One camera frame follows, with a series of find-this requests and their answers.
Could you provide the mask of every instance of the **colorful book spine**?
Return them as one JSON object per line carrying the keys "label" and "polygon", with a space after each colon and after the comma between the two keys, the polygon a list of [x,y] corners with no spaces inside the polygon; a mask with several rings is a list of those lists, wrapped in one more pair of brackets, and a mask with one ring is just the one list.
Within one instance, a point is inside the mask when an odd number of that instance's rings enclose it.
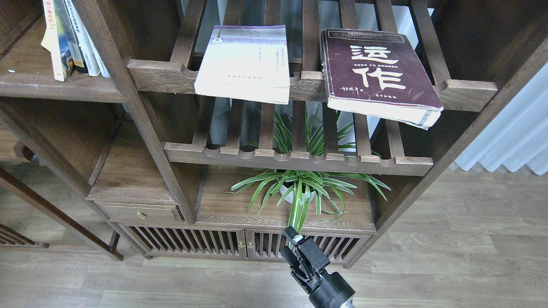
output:
{"label": "colorful book spine", "polygon": [[72,29],[72,25],[70,23],[69,13],[67,12],[67,9],[65,7],[65,1],[53,0],[53,4],[55,7],[55,12],[59,17],[59,20],[61,21],[60,25],[62,26],[62,29],[65,33],[68,48],[70,49],[70,53],[72,55],[74,69],[80,74],[87,75],[88,70],[85,67],[84,57],[82,55],[82,52],[80,51],[80,47],[78,46],[78,38],[76,37],[76,33],[74,33],[74,30]]}
{"label": "colorful book spine", "polygon": [[76,33],[78,45],[80,46],[80,50],[82,51],[82,56],[84,57],[84,62],[88,69],[88,74],[90,76],[97,76],[100,74],[100,70],[99,65],[97,64],[97,60],[95,59],[95,55],[93,53],[91,42],[88,37],[88,31],[85,29],[84,23],[82,22],[82,19],[80,19],[80,15],[78,15],[74,4],[72,4],[72,0],[65,0],[65,5],[68,12],[68,18],[70,19],[72,25],[72,29]]}
{"label": "colorful book spine", "polygon": [[43,4],[46,32],[50,38],[49,51],[52,54],[53,77],[58,81],[66,81],[72,71],[69,45],[55,12],[53,0],[43,0]]}

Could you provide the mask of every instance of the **white flower pot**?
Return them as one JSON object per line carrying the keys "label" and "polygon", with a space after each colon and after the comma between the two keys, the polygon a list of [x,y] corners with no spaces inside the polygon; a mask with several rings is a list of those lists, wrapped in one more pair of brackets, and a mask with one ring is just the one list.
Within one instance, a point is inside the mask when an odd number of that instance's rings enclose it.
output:
{"label": "white flower pot", "polygon": [[[282,185],[282,187],[279,188],[279,192],[282,194],[282,196],[286,193],[287,191],[287,187],[285,185]],[[305,204],[305,193],[303,192],[302,193],[302,199],[301,199],[301,205]],[[315,191],[311,191],[310,192],[310,202],[312,202],[312,200],[314,200],[314,198],[316,197],[316,192]],[[290,192],[286,197],[285,197],[285,200],[287,202],[289,202],[290,204],[293,204],[293,191]]]}

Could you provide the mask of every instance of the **white curtain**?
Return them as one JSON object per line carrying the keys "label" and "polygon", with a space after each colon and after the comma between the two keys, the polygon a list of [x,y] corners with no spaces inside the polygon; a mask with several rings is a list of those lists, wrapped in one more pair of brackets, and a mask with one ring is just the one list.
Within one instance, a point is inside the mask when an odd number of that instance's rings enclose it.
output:
{"label": "white curtain", "polygon": [[548,65],[535,75],[489,126],[455,160],[463,170],[479,163],[493,172],[528,166],[548,172]]}

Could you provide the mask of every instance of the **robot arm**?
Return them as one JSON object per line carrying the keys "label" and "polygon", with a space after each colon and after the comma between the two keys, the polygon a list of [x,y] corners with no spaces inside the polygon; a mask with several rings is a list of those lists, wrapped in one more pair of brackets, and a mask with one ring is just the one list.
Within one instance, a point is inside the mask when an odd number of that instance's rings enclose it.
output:
{"label": "robot arm", "polygon": [[327,273],[330,261],[312,238],[304,238],[293,227],[283,234],[295,247],[296,255],[285,246],[282,256],[289,263],[291,275],[300,284],[315,308],[354,308],[355,291],[338,273]]}

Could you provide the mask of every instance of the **maroon book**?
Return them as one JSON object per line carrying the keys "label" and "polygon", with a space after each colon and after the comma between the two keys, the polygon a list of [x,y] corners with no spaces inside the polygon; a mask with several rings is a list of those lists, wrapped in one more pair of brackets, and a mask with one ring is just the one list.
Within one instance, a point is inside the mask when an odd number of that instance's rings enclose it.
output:
{"label": "maroon book", "polygon": [[328,106],[428,129],[443,106],[405,35],[322,31]]}

